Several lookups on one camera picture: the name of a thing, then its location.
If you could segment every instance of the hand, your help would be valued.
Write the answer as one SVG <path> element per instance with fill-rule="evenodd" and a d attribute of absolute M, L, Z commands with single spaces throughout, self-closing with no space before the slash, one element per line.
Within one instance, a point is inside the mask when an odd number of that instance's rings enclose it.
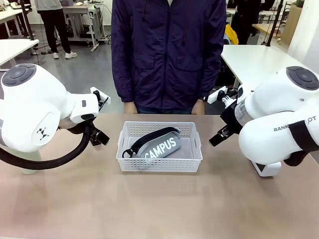
<path fill-rule="evenodd" d="M 205 114 L 205 103 L 202 100 L 197 100 L 193 109 L 191 110 L 192 115 L 201 116 Z"/>
<path fill-rule="evenodd" d="M 137 114 L 138 113 L 138 110 L 136 109 L 134 102 L 124 103 L 124 113 L 125 114 Z"/>

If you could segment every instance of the white plastic basket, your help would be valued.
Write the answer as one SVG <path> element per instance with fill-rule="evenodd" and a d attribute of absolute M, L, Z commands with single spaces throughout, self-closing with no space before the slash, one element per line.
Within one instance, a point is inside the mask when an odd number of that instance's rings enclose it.
<path fill-rule="evenodd" d="M 180 130 L 181 148 L 167 158 L 122 158 L 140 137 L 165 127 Z M 116 158 L 122 171 L 143 172 L 197 172 L 203 156 L 199 134 L 193 122 L 124 122 L 118 141 Z"/>

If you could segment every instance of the white sneaker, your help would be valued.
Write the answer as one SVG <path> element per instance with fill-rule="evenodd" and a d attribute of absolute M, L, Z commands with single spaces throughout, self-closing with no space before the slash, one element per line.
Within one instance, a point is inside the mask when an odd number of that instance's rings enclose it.
<path fill-rule="evenodd" d="M 57 52 L 53 53 L 53 59 L 59 59 L 59 54 Z"/>
<path fill-rule="evenodd" d="M 65 59 L 71 59 L 73 57 L 77 57 L 78 54 L 76 52 L 65 53 Z"/>

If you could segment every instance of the black pants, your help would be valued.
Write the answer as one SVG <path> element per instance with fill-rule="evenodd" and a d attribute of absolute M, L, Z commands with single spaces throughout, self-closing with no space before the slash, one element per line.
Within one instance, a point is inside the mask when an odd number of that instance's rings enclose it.
<path fill-rule="evenodd" d="M 58 52 L 56 49 L 55 36 L 54 36 L 54 27 L 60 35 L 60 40 L 63 46 L 63 49 L 66 53 L 71 53 L 70 44 L 67 36 L 64 13 L 62 9 L 59 10 L 48 10 L 48 11 L 39 11 L 41 15 L 46 39 L 48 40 L 49 47 L 52 52 Z"/>
<path fill-rule="evenodd" d="M 251 33 L 252 23 L 246 17 L 235 13 L 231 22 L 231 28 L 236 32 L 239 45 L 247 45 Z"/>

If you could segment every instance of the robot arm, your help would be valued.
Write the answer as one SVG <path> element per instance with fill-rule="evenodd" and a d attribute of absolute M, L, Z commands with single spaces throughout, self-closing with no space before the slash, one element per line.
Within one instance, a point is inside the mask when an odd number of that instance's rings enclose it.
<path fill-rule="evenodd" d="M 71 132 L 76 128 L 76 133 L 83 133 L 80 145 L 59 160 L 49 161 L 50 167 L 48 161 L 27 162 L 12 155 L 8 158 L 4 152 L 2 160 L 27 169 L 52 168 L 78 156 L 90 140 L 95 144 L 108 142 L 109 138 L 94 127 L 93 120 L 100 108 L 111 100 L 96 88 L 91 88 L 90 94 L 69 93 L 53 75 L 34 64 L 13 67 L 3 75 L 1 86 L 4 94 L 4 100 L 0 101 L 2 145 L 20 152 L 34 152 L 48 144 L 59 128 Z"/>
<path fill-rule="evenodd" d="M 210 140 L 213 146 L 236 133 L 252 162 L 285 161 L 290 166 L 319 149 L 319 81 L 309 70 L 288 67 L 255 91 L 240 86 L 237 100 L 229 99 L 225 89 L 216 99 L 226 105 L 221 118 L 227 125 Z"/>

